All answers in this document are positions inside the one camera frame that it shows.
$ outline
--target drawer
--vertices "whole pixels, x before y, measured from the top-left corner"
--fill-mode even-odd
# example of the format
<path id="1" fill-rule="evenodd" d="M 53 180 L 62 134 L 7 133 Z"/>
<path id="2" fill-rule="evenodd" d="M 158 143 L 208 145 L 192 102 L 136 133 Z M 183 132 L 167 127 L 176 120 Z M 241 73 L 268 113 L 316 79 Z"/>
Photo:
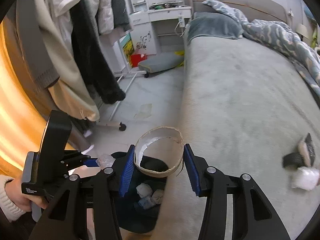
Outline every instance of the drawer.
<path id="1" fill-rule="evenodd" d="M 133 25 L 149 22 L 149 15 L 147 13 L 134 13 L 130 15 L 130 19 Z"/>
<path id="2" fill-rule="evenodd" d="M 179 15 L 183 18 L 191 18 L 190 9 L 173 9 L 173 10 L 159 10 L 149 13 L 149 18 L 151 22 L 178 19 Z"/>

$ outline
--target human hand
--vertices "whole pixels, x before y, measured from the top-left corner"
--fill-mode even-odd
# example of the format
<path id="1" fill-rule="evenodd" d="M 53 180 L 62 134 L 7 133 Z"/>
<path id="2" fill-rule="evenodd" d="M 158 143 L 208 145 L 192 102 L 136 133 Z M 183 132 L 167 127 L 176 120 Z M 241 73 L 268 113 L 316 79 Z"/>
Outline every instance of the human hand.
<path id="1" fill-rule="evenodd" d="M 25 195 L 21 192 L 21 177 L 7 182 L 4 187 L 8 198 L 23 211 L 31 211 L 31 201 L 45 209 L 48 202 L 41 196 Z"/>

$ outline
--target white jacket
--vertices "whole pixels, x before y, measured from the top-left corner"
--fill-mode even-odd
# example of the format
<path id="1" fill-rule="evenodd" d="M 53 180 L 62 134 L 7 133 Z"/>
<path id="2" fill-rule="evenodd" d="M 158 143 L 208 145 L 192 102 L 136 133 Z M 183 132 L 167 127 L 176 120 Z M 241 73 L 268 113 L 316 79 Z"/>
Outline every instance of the white jacket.
<path id="1" fill-rule="evenodd" d="M 91 6 L 91 13 L 93 17 L 98 12 L 98 28 L 99 33 L 108 34 L 114 28 L 113 11 L 111 7 L 111 0 L 88 0 Z"/>

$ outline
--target beige garment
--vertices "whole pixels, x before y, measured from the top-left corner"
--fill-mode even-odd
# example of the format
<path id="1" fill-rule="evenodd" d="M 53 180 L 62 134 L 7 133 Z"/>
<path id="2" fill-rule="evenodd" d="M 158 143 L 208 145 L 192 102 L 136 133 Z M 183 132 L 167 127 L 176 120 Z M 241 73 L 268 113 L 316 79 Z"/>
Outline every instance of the beige garment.
<path id="1" fill-rule="evenodd" d="M 58 82 L 49 88 L 55 104 L 72 117 L 97 121 L 100 118 L 98 108 L 89 95 L 73 56 L 52 21 L 49 6 L 45 3 L 48 0 L 34 1 L 44 44 L 60 75 Z"/>

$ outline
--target white shirt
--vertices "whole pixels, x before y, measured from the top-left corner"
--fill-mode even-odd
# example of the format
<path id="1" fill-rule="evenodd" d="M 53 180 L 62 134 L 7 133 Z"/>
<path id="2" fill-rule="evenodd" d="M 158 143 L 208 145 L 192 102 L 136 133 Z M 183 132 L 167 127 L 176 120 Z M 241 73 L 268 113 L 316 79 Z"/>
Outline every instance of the white shirt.
<path id="1" fill-rule="evenodd" d="M 49 0 L 49 9 L 52 20 L 60 31 L 63 41 L 67 49 L 73 54 L 71 33 L 73 25 L 71 22 L 69 10 L 75 6 L 80 0 Z"/>

